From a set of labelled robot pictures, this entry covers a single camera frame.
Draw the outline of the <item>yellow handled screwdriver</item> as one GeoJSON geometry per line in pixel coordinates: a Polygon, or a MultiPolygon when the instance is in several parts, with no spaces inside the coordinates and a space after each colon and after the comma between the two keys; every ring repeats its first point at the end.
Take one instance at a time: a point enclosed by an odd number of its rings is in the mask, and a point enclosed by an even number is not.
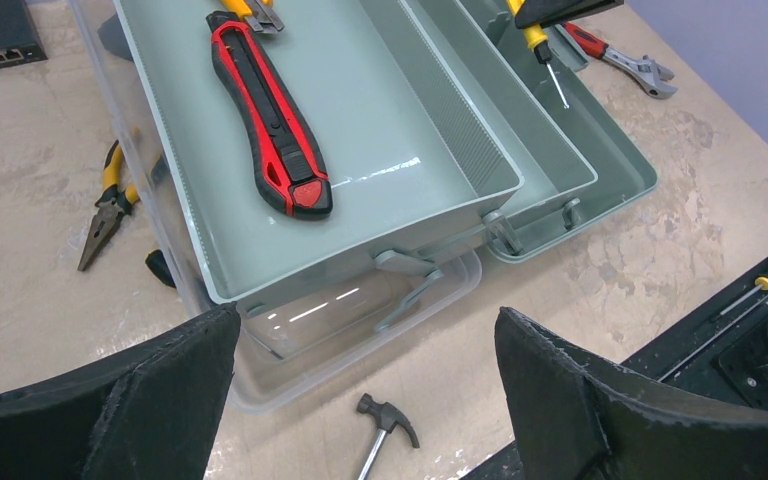
{"type": "Polygon", "coordinates": [[[556,1],[539,0],[507,0],[506,4],[514,16],[516,28],[523,32],[527,47],[533,52],[537,62],[548,70],[563,108],[569,109],[570,105],[551,65],[553,53],[548,36],[541,26],[541,23],[559,11],[560,7],[556,5],[556,1]]]}

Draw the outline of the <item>translucent green tool box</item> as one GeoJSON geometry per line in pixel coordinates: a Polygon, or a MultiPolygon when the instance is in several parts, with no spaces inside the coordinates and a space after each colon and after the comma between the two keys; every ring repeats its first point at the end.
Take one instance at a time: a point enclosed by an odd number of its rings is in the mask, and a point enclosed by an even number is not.
{"type": "Polygon", "coordinates": [[[243,120],[214,72],[216,1],[71,9],[177,290],[242,318],[229,398],[275,410],[466,296],[477,250],[522,263],[652,191],[652,165],[501,1],[280,1],[264,50],[313,130],[334,207],[267,205],[243,120]],[[117,14],[133,61],[97,29],[117,14]]]}

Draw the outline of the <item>yellow handled pliers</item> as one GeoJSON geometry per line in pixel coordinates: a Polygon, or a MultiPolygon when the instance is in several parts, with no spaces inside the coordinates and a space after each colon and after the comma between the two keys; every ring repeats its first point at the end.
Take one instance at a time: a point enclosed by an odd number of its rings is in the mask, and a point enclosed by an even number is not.
{"type": "Polygon", "coordinates": [[[272,0],[221,0],[221,3],[256,33],[277,34],[284,29],[283,21],[272,8],[272,0]]]}

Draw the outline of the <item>red black utility knife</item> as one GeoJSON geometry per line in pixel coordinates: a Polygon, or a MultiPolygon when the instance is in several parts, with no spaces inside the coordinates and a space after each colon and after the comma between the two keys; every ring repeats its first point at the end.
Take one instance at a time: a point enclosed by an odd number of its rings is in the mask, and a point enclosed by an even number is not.
{"type": "Polygon", "coordinates": [[[322,220],[333,196],[318,142],[251,26],[228,11],[206,16],[217,77],[244,122],[261,198],[301,220],[322,220]]]}

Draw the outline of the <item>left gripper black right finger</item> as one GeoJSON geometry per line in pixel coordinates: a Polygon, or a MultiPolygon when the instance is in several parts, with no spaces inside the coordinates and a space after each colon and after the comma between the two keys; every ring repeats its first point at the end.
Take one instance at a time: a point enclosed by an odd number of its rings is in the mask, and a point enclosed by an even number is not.
{"type": "Polygon", "coordinates": [[[768,411],[647,378],[503,307],[495,351],[527,479],[768,479],[768,411]]]}

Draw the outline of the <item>black handled screwdriver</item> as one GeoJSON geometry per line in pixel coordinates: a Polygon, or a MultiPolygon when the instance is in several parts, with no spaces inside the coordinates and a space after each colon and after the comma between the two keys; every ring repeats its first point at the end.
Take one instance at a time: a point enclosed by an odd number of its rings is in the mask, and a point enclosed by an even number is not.
{"type": "Polygon", "coordinates": [[[149,269],[151,274],[163,285],[173,289],[176,288],[175,280],[171,274],[164,254],[160,249],[151,251],[145,257],[144,264],[149,269]]]}

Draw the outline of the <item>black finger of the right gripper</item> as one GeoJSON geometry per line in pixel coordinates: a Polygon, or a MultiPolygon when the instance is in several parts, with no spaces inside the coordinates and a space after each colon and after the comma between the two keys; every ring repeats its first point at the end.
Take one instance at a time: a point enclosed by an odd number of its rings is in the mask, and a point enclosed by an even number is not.
{"type": "Polygon", "coordinates": [[[550,27],[617,8],[623,0],[526,0],[514,16],[517,29],[550,27]]]}

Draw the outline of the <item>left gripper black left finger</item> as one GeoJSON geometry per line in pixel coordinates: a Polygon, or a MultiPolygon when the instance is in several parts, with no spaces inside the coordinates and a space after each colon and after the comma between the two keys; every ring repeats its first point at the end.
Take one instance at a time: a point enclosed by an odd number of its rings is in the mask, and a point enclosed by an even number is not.
{"type": "Polygon", "coordinates": [[[0,479],[200,479],[241,319],[217,306],[150,340],[0,394],[0,479]]]}

